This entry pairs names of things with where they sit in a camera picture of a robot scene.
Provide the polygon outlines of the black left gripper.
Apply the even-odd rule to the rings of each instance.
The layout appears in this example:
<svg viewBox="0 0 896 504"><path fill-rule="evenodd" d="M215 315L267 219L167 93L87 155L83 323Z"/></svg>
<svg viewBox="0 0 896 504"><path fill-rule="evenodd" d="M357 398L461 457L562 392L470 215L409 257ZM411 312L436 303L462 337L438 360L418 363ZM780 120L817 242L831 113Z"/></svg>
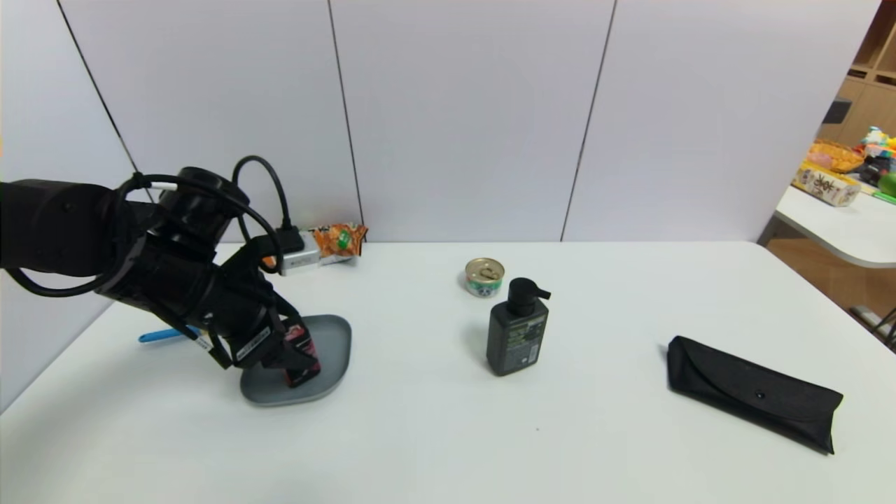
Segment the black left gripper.
<svg viewBox="0 0 896 504"><path fill-rule="evenodd" d="M210 340L208 354L223 369L247 369L259 360L265 369L320 369L314 352L308 354L286 341L273 344L283 325L302 323L298 310L278 293L254 298L227 295L201 310L201 327Z"/></svg>

